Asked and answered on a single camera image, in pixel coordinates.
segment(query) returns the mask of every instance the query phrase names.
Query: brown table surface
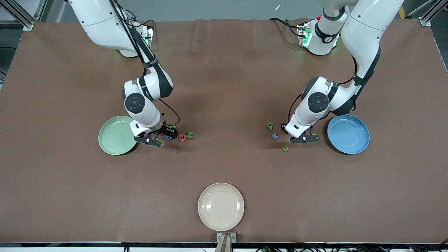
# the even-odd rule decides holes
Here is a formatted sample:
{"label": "brown table surface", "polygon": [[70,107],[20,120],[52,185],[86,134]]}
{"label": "brown table surface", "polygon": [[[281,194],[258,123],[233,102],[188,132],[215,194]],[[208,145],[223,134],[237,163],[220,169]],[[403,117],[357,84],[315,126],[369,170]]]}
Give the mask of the brown table surface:
{"label": "brown table surface", "polygon": [[282,134],[311,78],[353,73],[342,43],[314,56],[296,39],[273,21],[158,23],[153,49],[175,85],[165,100],[194,138],[110,156],[98,131],[127,115],[121,88],[139,60],[95,45],[79,24],[35,23],[0,95],[0,241],[214,240],[197,203],[216,182],[244,197],[240,242],[442,241],[448,76],[431,29],[394,20],[385,32],[353,112],[371,135],[358,155],[330,147],[332,116],[315,124],[317,143]]}

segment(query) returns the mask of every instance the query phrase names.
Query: metal frame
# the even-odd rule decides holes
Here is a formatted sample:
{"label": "metal frame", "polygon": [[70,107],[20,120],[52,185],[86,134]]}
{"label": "metal frame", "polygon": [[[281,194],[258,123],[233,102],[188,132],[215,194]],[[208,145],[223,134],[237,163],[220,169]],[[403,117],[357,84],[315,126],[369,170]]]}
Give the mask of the metal frame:
{"label": "metal frame", "polygon": [[[310,248],[310,245],[318,245],[331,251],[335,248],[358,247],[366,248],[382,247],[384,249],[409,249],[410,246],[418,248],[426,248],[428,251],[447,250],[447,240],[442,243],[233,243],[232,248],[251,248],[258,249],[263,247],[271,247],[278,249]],[[0,243],[0,248],[17,248],[17,247],[104,247],[104,248],[216,248],[217,243],[214,242],[36,242],[36,243]]]}
{"label": "metal frame", "polygon": [[435,1],[435,0],[428,0],[426,3],[424,3],[424,4],[420,5],[420,6],[418,6],[415,10],[413,10],[413,11],[411,11],[409,14],[407,14],[407,15],[406,15],[406,18],[410,18],[410,17],[412,17],[412,15],[413,15],[414,13],[416,13],[417,11],[421,10],[423,7],[427,6],[428,4],[430,4],[430,3],[434,2],[434,1]]}
{"label": "metal frame", "polygon": [[429,10],[419,17],[420,25],[431,26],[431,19],[433,19],[437,14],[439,14],[448,4],[448,0],[437,0]]}
{"label": "metal frame", "polygon": [[3,84],[4,80],[6,79],[6,75],[0,72],[0,85]]}
{"label": "metal frame", "polygon": [[237,241],[237,234],[231,232],[218,233],[218,245],[216,246],[215,252],[231,252],[232,251],[232,241]]}
{"label": "metal frame", "polygon": [[34,13],[34,18],[37,21],[42,21],[42,17],[44,15],[45,9],[47,8],[48,0],[40,0],[39,6],[37,6],[36,13]]}
{"label": "metal frame", "polygon": [[216,242],[218,243],[221,239],[222,235],[229,234],[232,240],[232,243],[237,243],[237,234],[234,232],[220,232],[216,234]]}
{"label": "metal frame", "polygon": [[18,2],[15,0],[0,0],[0,5],[11,14],[19,23],[23,25],[23,30],[32,30],[36,19],[31,16]]}

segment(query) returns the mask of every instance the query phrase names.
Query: white robot link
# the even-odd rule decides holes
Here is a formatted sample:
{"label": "white robot link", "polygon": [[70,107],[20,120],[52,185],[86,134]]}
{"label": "white robot link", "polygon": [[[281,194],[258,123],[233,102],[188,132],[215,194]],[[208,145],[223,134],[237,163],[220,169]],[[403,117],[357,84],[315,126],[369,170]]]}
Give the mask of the white robot link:
{"label": "white robot link", "polygon": [[[324,77],[311,79],[301,95],[301,103],[291,116],[288,124],[282,124],[285,133],[290,133],[292,143],[307,143],[319,140],[312,134],[312,125],[327,111],[335,115],[348,114],[354,108],[381,54],[379,41],[386,28],[394,19],[404,0],[321,0],[324,3],[324,15],[316,25],[317,37],[312,34],[307,41],[308,50],[314,54],[329,53],[332,44],[325,43],[322,31],[336,39],[342,28],[341,38],[347,50],[358,63],[350,86],[342,87],[339,83]],[[346,4],[356,4],[349,12]]]}
{"label": "white robot link", "polygon": [[144,73],[127,81],[121,92],[137,142],[162,147],[161,134],[176,138],[177,130],[166,125],[163,114],[152,103],[173,90],[169,75],[150,49],[152,28],[128,18],[116,0],[70,0],[70,5],[89,38],[97,45],[119,50],[123,56],[139,56]]}

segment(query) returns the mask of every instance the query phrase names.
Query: wire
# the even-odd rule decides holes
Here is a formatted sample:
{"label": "wire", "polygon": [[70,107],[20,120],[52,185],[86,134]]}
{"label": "wire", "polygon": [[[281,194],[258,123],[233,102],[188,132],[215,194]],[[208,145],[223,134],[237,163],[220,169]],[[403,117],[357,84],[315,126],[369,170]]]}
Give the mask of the wire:
{"label": "wire", "polygon": [[327,252],[326,249],[324,249],[323,247],[321,247],[321,246],[319,246],[319,245],[317,245],[317,244],[308,244],[308,243],[300,243],[300,244],[301,244],[301,245],[304,245],[304,246],[307,246],[307,247],[310,247],[310,248],[306,248],[306,249],[309,249],[311,252],[313,252],[312,248],[313,248],[314,250],[316,250],[316,252],[320,252],[319,248],[320,248],[320,249],[323,249],[324,252]]}
{"label": "wire", "polygon": [[[358,71],[358,65],[356,63],[355,57],[352,56],[352,58],[353,58],[353,63],[355,64],[355,73],[356,73]],[[350,78],[350,80],[343,82],[343,83],[339,83],[339,84],[346,84],[346,83],[351,82],[352,80],[353,80],[353,76]]]}
{"label": "wire", "polygon": [[329,111],[324,117],[320,118],[319,120],[323,120],[323,119],[327,118],[327,116],[328,116],[329,114],[330,114],[330,111]]}
{"label": "wire", "polygon": [[[282,23],[282,24],[284,24],[284,25],[286,25],[286,26],[289,26],[289,27],[291,27],[291,28],[297,28],[297,26],[290,25],[289,23],[286,23],[285,21],[283,21],[283,20],[281,20],[281,19],[279,19],[279,18],[276,18],[276,17],[270,18],[269,20],[279,21],[280,23]],[[297,24],[297,25],[298,25],[298,26],[301,26],[301,25],[303,25],[303,24],[305,24],[305,23],[307,23],[307,22],[300,23],[300,24]]]}
{"label": "wire", "polygon": [[297,26],[299,26],[299,25],[303,25],[304,23],[300,23],[300,24],[297,24],[296,26],[292,26],[292,25],[290,25],[290,24],[288,23],[288,19],[286,19],[285,22],[284,22],[283,20],[279,19],[279,18],[276,18],[276,17],[270,18],[269,20],[279,21],[280,23],[286,25],[286,26],[289,28],[289,30],[290,30],[294,35],[296,35],[297,37],[305,38],[304,35],[299,35],[299,34],[297,34],[297,33],[295,33],[295,32],[293,31],[293,28],[296,28],[296,29],[297,29]]}
{"label": "wire", "polygon": [[120,8],[120,12],[121,12],[121,15],[122,15],[122,16],[120,16],[120,14],[118,13],[118,11],[117,11],[117,9],[115,8],[115,5],[114,5],[114,3],[116,3],[118,6],[120,6],[120,5],[118,4],[118,2],[117,2],[116,0],[109,0],[109,2],[112,4],[112,8],[114,9],[115,14],[119,17],[120,23],[121,23],[121,25],[123,26],[123,29],[125,30],[126,35],[128,36],[129,40],[131,41],[131,44],[132,44],[132,46],[134,47],[135,52],[137,53],[138,57],[139,57],[140,60],[142,61],[142,64],[144,64],[145,61],[144,61],[144,59],[143,59],[142,54],[140,53],[140,49],[138,48],[137,43],[135,42],[135,40],[132,38],[131,34],[129,33],[129,30],[128,30],[129,27],[126,27],[126,25],[125,25],[125,23],[124,23],[124,22],[126,22],[126,21],[124,21],[123,18],[122,18],[122,17],[125,16],[125,15],[123,14],[123,9]]}
{"label": "wire", "polygon": [[[355,73],[356,73],[356,72],[358,71],[358,65],[357,65],[357,63],[356,63],[355,57],[352,56],[352,58],[353,58],[353,63],[355,64]],[[340,84],[346,84],[346,83],[349,83],[349,82],[352,81],[352,80],[353,80],[353,77],[351,77],[350,80],[348,80],[348,81],[346,81],[346,82],[343,82],[343,83],[340,83]],[[294,104],[296,103],[296,101],[299,99],[299,97],[300,97],[301,95],[302,95],[302,94],[299,94],[299,96],[297,96],[297,98],[296,98],[296,99],[293,101],[293,103],[291,104],[291,107],[289,107],[288,121],[289,121],[289,118],[290,118],[290,116],[291,116],[291,110],[293,109]],[[352,111],[355,111],[355,110],[356,110],[356,101],[353,103],[353,109],[352,109]],[[330,112],[328,112],[328,114],[327,114],[326,116],[324,116],[323,118],[321,118],[321,119],[319,119],[319,120],[322,120],[322,119],[326,118],[329,114],[330,114]]]}
{"label": "wire", "polygon": [[395,244],[395,246],[393,246],[392,248],[390,248],[390,249],[386,249],[387,251],[391,251],[391,250],[393,250],[396,246],[398,246],[398,244]]}
{"label": "wire", "polygon": [[291,116],[291,110],[293,109],[294,104],[296,103],[296,101],[302,96],[302,93],[299,94],[299,96],[297,96],[297,98],[293,101],[293,104],[291,104],[291,107],[289,107],[289,112],[288,112],[288,122],[289,122],[289,118]]}
{"label": "wire", "polygon": [[152,27],[155,28],[155,21],[152,20],[152,19],[148,19],[148,20],[146,20],[146,22],[144,22],[144,23],[142,24],[142,26],[145,25],[146,23],[148,23],[149,21],[152,21]]}
{"label": "wire", "polygon": [[130,10],[128,10],[128,9],[125,9],[125,11],[129,12],[129,13],[133,16],[133,19],[134,19],[135,21],[137,21],[137,20],[136,20],[136,17],[135,17],[135,14],[134,14],[132,11],[130,11]]}
{"label": "wire", "polygon": [[286,19],[286,25],[288,26],[289,30],[290,30],[294,35],[296,35],[297,37],[301,37],[301,38],[305,38],[305,37],[306,37],[305,35],[300,35],[300,34],[295,33],[295,32],[293,31],[293,29],[291,28],[291,26],[289,25],[289,23],[288,23],[288,19]]}
{"label": "wire", "polygon": [[173,111],[173,112],[176,114],[176,116],[177,116],[177,122],[176,122],[176,123],[167,124],[167,125],[165,125],[165,126],[173,126],[173,125],[177,125],[178,123],[180,123],[180,121],[181,121],[181,117],[179,116],[179,114],[178,114],[174,109],[172,109],[166,102],[164,102],[162,99],[159,98],[159,101],[161,101],[163,104],[165,104],[165,106],[167,106],[167,107],[168,107],[171,111]]}
{"label": "wire", "polygon": [[376,248],[353,247],[353,246],[343,246],[343,247],[337,248],[336,252],[339,252],[339,250],[341,250],[343,248],[348,248],[350,250],[349,252],[378,252],[376,250]]}

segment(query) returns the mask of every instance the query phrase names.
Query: black band on robot arm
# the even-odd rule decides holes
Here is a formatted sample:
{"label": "black band on robot arm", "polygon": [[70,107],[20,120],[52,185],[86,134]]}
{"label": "black band on robot arm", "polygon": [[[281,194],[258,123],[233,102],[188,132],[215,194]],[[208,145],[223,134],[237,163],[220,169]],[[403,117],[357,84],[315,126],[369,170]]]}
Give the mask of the black band on robot arm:
{"label": "black band on robot arm", "polygon": [[376,64],[378,63],[380,55],[381,55],[381,48],[378,47],[378,51],[376,53],[375,59],[373,59],[372,64],[370,65],[369,69],[367,70],[364,78],[359,77],[356,72],[353,74],[353,80],[355,81],[355,86],[365,86],[367,84],[367,82],[373,75],[373,70],[376,67]]}
{"label": "black band on robot arm", "polygon": [[145,96],[150,101],[154,101],[154,98],[152,98],[151,93],[149,92],[148,87],[146,86],[145,76],[144,75],[140,75],[140,77],[138,78],[138,83],[140,84],[140,87],[142,88],[142,91],[145,94]]}
{"label": "black band on robot arm", "polygon": [[316,31],[316,35],[322,40],[322,43],[331,43],[338,35],[339,32],[336,34],[326,34],[319,28],[319,22],[316,23],[314,26],[314,30]]}
{"label": "black band on robot arm", "polygon": [[143,50],[148,58],[148,62],[143,63],[143,67],[151,68],[153,67],[157,73],[159,79],[160,97],[164,98],[171,94],[173,87],[170,85],[165,74],[163,73],[162,66],[159,63],[159,59],[152,53],[148,45],[145,44],[141,35],[135,30],[130,29],[133,39],[137,42],[137,45]]}
{"label": "black band on robot arm", "polygon": [[333,82],[333,86],[330,89],[330,92],[328,93],[327,97],[328,99],[331,101],[333,99],[333,97],[335,97],[336,91],[339,88],[339,83],[337,82]]}
{"label": "black band on robot arm", "polygon": [[342,17],[342,15],[343,15],[344,13],[345,13],[345,6],[342,6],[342,7],[339,9],[339,15],[337,15],[337,17],[330,17],[330,16],[328,16],[327,14],[325,14],[325,10],[322,11],[323,16],[324,16],[326,19],[331,20],[331,21],[336,21],[336,20],[338,20],[339,18]]}

